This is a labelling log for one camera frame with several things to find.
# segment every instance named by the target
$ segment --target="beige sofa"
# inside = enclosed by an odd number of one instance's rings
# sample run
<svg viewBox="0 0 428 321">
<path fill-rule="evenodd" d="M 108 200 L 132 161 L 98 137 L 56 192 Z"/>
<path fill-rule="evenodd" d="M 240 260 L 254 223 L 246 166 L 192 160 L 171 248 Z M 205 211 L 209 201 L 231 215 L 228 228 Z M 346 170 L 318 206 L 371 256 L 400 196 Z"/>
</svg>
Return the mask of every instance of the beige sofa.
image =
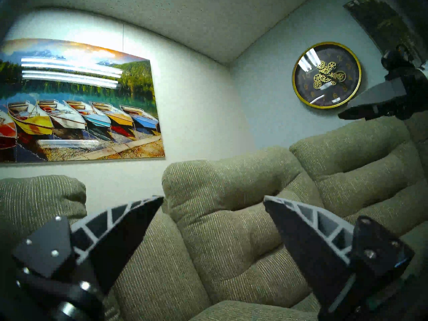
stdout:
<svg viewBox="0 0 428 321">
<path fill-rule="evenodd" d="M 289 150 L 170 165 L 165 203 L 106 300 L 106 317 L 316 320 L 319 305 L 264 195 L 324 207 L 351 223 L 374 218 L 414 248 L 405 275 L 418 274 L 428 256 L 427 140 L 428 115 L 420 113 L 405 122 L 353 122 Z M 4 255 L 58 213 L 85 215 L 84 186 L 64 176 L 5 179 L 0 192 Z M 11 265 L 3 261 L 1 273 L 12 274 Z M 13 276 L 2 278 L 3 291 L 13 284 Z"/>
</svg>

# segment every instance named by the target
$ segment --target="gold clock frame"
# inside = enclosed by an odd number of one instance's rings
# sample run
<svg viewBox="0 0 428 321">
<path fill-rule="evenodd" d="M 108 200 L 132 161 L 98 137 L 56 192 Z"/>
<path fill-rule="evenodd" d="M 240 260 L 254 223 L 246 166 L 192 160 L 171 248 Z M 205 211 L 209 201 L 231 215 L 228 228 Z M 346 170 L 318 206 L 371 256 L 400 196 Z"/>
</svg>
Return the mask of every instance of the gold clock frame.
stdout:
<svg viewBox="0 0 428 321">
<path fill-rule="evenodd" d="M 336 45 L 336 46 L 339 46 L 339 47 L 341 47 L 341 48 L 345 49 L 348 53 L 350 53 L 350 54 L 352 55 L 352 57 L 355 59 L 355 61 L 356 61 L 357 65 L 358 65 L 358 74 L 359 74 L 359 77 L 358 77 L 358 84 L 356 85 L 355 90 L 352 92 L 352 94 L 351 94 L 351 95 L 350 95 L 346 100 L 342 101 L 342 102 L 341 102 L 341 103 L 339 103 L 339 104 L 334 104 L 333 106 L 317 106 L 317 105 L 315 105 L 315 104 L 311 104 L 311 103 L 309 103 L 308 101 L 306 101 L 306 100 L 305 100 L 305 99 L 300 95 L 299 91 L 297 90 L 296 82 L 295 82 L 296 69 L 297 69 L 297 66 L 299 65 L 299 61 L 301 60 L 301 58 L 302 58 L 302 57 L 303 57 L 303 56 L 304 56 L 304 55 L 305 55 L 305 54 L 306 54 L 310 49 L 315 48 L 315 47 L 317 47 L 317 46 L 321 46 L 321 45 L 323 45 L 323 44 L 333 44 L 333 45 Z M 304 104 L 307 104 L 308 106 L 311 106 L 311 107 L 313 107 L 313 108 L 318 108 L 318 109 L 330 109 L 330 108 L 335 108 L 335 107 L 337 107 L 337 106 L 341 106 L 341 105 L 345 104 L 346 102 L 348 102 L 350 99 L 352 99 L 352 98 L 354 97 L 355 93 L 358 91 L 359 86 L 360 86 L 360 84 L 361 84 L 361 64 L 359 63 L 359 60 L 358 60 L 357 56 L 354 54 L 354 52 L 353 52 L 351 49 L 349 49 L 348 47 L 346 47 L 345 45 L 343 45 L 343 44 L 341 44 L 341 43 L 338 43 L 338 42 L 332 42 L 332 41 L 319 42 L 319 43 L 314 44 L 313 46 L 309 47 L 308 49 L 306 49 L 306 50 L 305 50 L 305 51 L 300 55 L 300 57 L 297 59 L 296 64 L 294 65 L 294 69 L 293 69 L 292 82 L 293 82 L 293 89 L 294 89 L 294 92 L 296 93 L 296 95 L 297 95 L 297 97 L 300 99 L 300 101 L 302 101 Z"/>
</svg>

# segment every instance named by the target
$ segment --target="wall clock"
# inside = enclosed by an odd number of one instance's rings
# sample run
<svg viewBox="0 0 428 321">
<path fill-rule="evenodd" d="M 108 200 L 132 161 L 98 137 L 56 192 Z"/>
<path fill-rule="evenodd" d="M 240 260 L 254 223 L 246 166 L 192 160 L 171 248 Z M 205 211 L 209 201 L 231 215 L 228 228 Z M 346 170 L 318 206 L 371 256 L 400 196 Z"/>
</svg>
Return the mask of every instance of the wall clock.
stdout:
<svg viewBox="0 0 428 321">
<path fill-rule="evenodd" d="M 293 88 L 305 104 L 328 109 L 355 95 L 361 83 L 361 65 L 348 47 L 321 42 L 308 48 L 293 70 Z"/>
</svg>

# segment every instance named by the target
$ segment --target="wooden dock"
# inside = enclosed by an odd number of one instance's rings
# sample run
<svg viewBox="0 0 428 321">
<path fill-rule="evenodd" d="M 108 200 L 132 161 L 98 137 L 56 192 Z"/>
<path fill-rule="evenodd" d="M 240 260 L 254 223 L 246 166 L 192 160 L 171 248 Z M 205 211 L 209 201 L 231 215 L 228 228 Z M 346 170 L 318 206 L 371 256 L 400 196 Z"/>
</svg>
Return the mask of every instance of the wooden dock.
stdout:
<svg viewBox="0 0 428 321">
<path fill-rule="evenodd" d="M 161 138 L 161 136 L 152 136 L 136 141 L 130 141 L 124 144 L 118 144 L 111 147 L 106 147 L 103 149 L 99 149 L 98 151 L 90 151 L 86 154 L 79 155 L 76 157 L 72 157 L 68 159 L 68 161 L 74 161 L 74 160 L 96 160 L 104 156 L 109 156 L 112 154 L 120 153 L 121 151 L 125 151 L 127 149 L 131 149 L 134 147 L 150 144 L 152 142 L 158 141 Z"/>
</svg>

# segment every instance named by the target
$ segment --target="white wall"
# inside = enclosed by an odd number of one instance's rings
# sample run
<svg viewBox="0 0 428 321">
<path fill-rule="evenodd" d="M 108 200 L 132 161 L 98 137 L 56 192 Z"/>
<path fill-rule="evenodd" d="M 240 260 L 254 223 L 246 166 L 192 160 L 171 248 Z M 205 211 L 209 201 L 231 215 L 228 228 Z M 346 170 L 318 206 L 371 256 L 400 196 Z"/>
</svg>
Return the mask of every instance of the white wall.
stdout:
<svg viewBox="0 0 428 321">
<path fill-rule="evenodd" d="M 385 81 L 381 53 L 343 5 L 351 0 L 310 0 L 259 38 L 232 65 L 245 115 L 257 148 L 290 146 L 343 126 L 337 113 L 301 102 L 291 75 L 297 58 L 323 41 L 348 46 L 362 65 L 360 92 Z"/>
<path fill-rule="evenodd" d="M 253 150 L 254 140 L 227 68 L 143 29 L 80 12 L 48 10 L 19 20 L 7 39 L 51 38 L 150 59 L 165 159 L 1 165 L 0 179 L 68 175 L 86 185 L 88 212 L 153 194 L 172 162 L 220 159 Z"/>
</svg>

